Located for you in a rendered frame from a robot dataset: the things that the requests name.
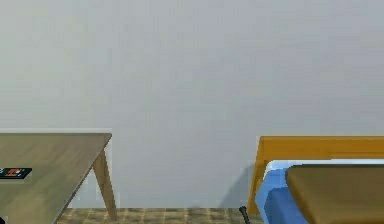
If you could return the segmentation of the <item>small black object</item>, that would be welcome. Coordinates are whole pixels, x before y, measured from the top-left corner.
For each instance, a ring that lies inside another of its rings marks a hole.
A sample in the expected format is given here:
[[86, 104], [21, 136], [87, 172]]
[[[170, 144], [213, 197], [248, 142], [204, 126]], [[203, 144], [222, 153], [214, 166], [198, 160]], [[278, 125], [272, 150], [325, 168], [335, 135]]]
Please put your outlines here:
[[245, 206], [241, 206], [241, 207], [239, 207], [238, 210], [241, 213], [245, 224], [250, 224], [248, 213], [247, 213], [247, 208]]

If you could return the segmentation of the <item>brown bed blanket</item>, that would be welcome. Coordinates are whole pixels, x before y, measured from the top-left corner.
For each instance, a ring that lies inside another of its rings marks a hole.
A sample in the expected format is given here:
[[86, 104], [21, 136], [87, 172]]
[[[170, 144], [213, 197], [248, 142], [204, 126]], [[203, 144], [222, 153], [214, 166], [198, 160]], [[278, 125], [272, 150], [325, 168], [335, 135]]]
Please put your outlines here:
[[384, 165], [295, 165], [286, 183], [309, 224], [384, 224]]

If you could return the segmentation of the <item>orange wooden bed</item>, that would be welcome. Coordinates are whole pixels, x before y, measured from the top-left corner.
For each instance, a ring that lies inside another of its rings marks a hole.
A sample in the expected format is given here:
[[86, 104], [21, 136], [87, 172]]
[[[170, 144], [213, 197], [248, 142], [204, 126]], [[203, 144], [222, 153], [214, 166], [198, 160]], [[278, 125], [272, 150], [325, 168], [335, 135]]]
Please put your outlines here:
[[380, 136], [261, 136], [258, 143], [247, 212], [269, 224], [264, 210], [270, 191], [286, 188], [286, 167], [267, 170], [272, 161], [316, 164], [374, 164], [384, 162]]

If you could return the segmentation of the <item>light wooden table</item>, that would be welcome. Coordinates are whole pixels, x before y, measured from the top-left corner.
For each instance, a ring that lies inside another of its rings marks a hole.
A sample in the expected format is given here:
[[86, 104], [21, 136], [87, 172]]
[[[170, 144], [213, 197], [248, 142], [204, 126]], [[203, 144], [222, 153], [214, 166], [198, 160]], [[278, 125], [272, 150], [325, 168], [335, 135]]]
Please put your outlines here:
[[56, 224], [93, 171], [110, 218], [116, 204], [105, 155], [110, 133], [1, 133], [0, 168], [30, 167], [24, 180], [0, 180], [7, 224]]

